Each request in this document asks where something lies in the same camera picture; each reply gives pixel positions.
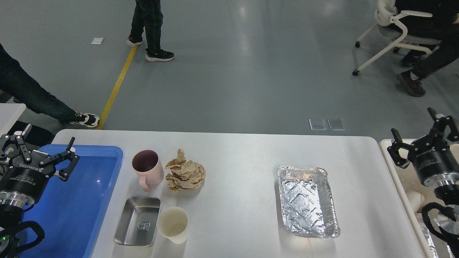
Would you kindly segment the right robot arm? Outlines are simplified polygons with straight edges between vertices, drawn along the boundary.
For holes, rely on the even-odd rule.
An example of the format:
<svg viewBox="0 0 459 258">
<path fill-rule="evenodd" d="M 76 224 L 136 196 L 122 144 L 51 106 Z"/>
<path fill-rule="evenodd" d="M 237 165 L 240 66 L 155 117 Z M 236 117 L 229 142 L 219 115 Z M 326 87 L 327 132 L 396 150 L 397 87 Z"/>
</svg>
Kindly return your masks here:
<svg viewBox="0 0 459 258">
<path fill-rule="evenodd" d="M 452 116 L 444 116 L 429 107 L 434 123 L 429 133 L 408 144 L 392 128 L 393 142 L 387 147 L 391 159 L 400 168 L 412 164 L 423 186 L 431 187 L 443 204 L 430 202 L 421 215 L 429 232 L 446 242 L 452 256 L 458 257 L 459 167 L 449 142 L 458 141 L 458 127 Z"/>
</svg>

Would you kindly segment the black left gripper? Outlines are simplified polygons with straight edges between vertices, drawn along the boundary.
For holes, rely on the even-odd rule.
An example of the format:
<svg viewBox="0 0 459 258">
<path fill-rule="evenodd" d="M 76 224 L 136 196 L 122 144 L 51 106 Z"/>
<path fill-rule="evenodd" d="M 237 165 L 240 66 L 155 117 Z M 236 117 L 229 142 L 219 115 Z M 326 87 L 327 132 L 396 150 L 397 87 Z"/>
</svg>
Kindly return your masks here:
<svg viewBox="0 0 459 258">
<path fill-rule="evenodd" d="M 0 163 L 8 164 L 8 168 L 1 178 L 1 203 L 8 205 L 35 205 L 49 183 L 51 176 L 56 176 L 66 182 L 80 156 L 72 151 L 75 137 L 71 137 L 66 150 L 55 155 L 29 151 L 24 138 L 29 134 L 32 124 L 27 124 L 20 134 L 1 136 Z M 20 155 L 7 162 L 5 150 L 11 147 L 13 151 L 19 151 Z M 56 165 L 69 161 L 65 168 L 56 170 Z"/>
</svg>

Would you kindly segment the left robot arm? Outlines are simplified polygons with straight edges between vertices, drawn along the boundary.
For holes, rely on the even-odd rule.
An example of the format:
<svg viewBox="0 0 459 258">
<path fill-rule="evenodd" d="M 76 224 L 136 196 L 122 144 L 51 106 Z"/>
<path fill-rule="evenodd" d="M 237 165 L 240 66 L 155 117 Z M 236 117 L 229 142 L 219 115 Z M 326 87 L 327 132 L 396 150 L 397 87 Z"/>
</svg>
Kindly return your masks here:
<svg viewBox="0 0 459 258">
<path fill-rule="evenodd" d="M 50 155 L 29 150 L 21 134 L 1 136 L 1 257 L 14 258 L 44 240 L 43 228 L 35 221 L 24 221 L 24 213 L 41 199 L 49 180 L 56 176 L 66 182 L 80 157 L 72 137 L 67 148 Z"/>
</svg>

